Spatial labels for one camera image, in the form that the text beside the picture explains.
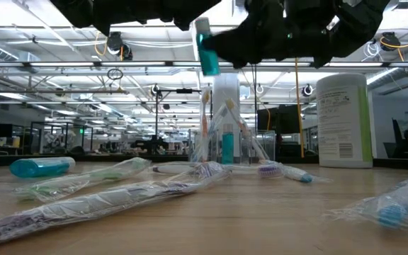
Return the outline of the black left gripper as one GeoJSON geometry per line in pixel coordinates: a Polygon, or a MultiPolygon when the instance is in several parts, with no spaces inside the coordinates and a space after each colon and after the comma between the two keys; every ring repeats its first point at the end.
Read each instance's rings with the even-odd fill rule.
{"type": "Polygon", "coordinates": [[[94,0],[92,26],[104,35],[109,35],[113,24],[138,22],[145,25],[148,20],[160,19],[171,22],[182,31],[222,0],[181,0],[174,11],[165,4],[165,0],[94,0]]]}

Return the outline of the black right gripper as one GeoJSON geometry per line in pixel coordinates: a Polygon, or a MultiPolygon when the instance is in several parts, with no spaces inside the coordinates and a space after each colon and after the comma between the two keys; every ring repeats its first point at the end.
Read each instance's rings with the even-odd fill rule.
{"type": "Polygon", "coordinates": [[[247,18],[237,28],[204,39],[203,47],[235,69],[264,59],[311,57],[322,67],[329,53],[327,29],[336,0],[246,0],[247,18]]]}

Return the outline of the teal tube aloft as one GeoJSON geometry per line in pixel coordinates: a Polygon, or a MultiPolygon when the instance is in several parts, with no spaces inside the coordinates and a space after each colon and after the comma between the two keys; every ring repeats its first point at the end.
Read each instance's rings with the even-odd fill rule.
{"type": "Polygon", "coordinates": [[[216,53],[206,50],[203,46],[204,39],[212,36],[210,23],[207,17],[197,18],[194,22],[196,30],[196,44],[202,73],[205,77],[217,76],[220,74],[219,60],[216,53]]]}

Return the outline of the purple toothbrush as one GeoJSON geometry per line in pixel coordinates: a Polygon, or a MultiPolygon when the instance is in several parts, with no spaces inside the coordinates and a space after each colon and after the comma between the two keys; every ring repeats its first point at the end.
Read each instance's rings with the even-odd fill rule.
{"type": "MultiPolygon", "coordinates": [[[[151,166],[153,172],[161,174],[179,174],[197,166],[198,162],[172,161],[167,163],[154,164],[151,166]]],[[[223,169],[231,171],[233,174],[254,174],[261,178],[275,178],[283,175],[283,165],[278,162],[269,161],[267,164],[220,164],[223,169]]]]}

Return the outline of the green toothbrush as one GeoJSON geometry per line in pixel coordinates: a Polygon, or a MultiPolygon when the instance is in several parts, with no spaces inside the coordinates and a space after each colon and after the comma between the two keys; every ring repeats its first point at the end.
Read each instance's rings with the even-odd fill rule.
{"type": "Polygon", "coordinates": [[[49,203],[70,196],[83,188],[106,181],[121,181],[133,177],[151,165],[151,161],[135,157],[102,169],[70,174],[45,181],[30,183],[14,190],[19,200],[37,200],[49,203]]]}

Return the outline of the white toothbrush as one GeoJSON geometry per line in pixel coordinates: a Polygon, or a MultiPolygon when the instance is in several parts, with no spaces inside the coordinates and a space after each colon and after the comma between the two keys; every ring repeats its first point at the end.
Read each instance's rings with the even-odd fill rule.
{"type": "Polygon", "coordinates": [[[0,219],[0,243],[61,225],[95,220],[158,200],[195,193],[231,174],[221,164],[205,162],[160,181],[117,186],[47,203],[0,219]]]}

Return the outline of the white building pillar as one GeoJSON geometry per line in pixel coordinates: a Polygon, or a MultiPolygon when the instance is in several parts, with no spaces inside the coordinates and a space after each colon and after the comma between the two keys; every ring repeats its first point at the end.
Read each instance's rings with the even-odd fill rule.
{"type": "MultiPolygon", "coordinates": [[[[239,78],[236,73],[221,73],[221,75],[214,78],[212,85],[212,111],[216,113],[221,106],[225,105],[225,101],[231,98],[235,105],[234,113],[239,113],[239,78]]],[[[234,136],[234,158],[235,161],[239,158],[239,146],[240,146],[240,129],[234,121],[233,117],[228,113],[218,124],[219,136],[222,137],[224,124],[231,124],[234,136]]]]}

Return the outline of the black ceiling-mounted device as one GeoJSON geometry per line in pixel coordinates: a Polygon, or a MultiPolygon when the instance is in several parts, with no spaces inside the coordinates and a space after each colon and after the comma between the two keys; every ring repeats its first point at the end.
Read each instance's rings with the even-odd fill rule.
{"type": "Polygon", "coordinates": [[[122,39],[121,32],[110,32],[106,41],[107,51],[119,58],[120,61],[132,61],[133,54],[131,47],[122,39]]]}
{"type": "Polygon", "coordinates": [[[384,32],[380,38],[380,47],[384,51],[394,51],[401,45],[394,32],[384,32]]]}

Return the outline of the black computer monitor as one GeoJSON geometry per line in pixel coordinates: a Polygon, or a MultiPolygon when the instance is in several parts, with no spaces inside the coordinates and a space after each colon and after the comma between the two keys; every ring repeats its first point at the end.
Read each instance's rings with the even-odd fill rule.
{"type": "Polygon", "coordinates": [[[300,132],[296,105],[279,105],[277,108],[257,110],[258,130],[273,130],[276,134],[294,134],[300,132]]]}

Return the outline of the clear acrylic organizer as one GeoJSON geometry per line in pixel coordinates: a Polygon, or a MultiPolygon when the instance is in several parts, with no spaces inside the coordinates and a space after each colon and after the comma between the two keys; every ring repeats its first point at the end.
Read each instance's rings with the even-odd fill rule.
{"type": "Polygon", "coordinates": [[[191,138],[190,162],[214,161],[221,164],[251,165],[264,161],[275,161],[275,134],[268,131],[256,134],[249,130],[247,136],[242,131],[209,131],[204,143],[200,132],[191,138]]]}

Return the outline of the white wipes canister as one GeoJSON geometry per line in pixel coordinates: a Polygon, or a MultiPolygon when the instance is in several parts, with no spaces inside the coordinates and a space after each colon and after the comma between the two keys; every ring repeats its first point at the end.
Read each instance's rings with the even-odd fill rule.
{"type": "Polygon", "coordinates": [[[369,169],[373,166],[367,79],[343,73],[317,82],[319,164],[369,169]]]}

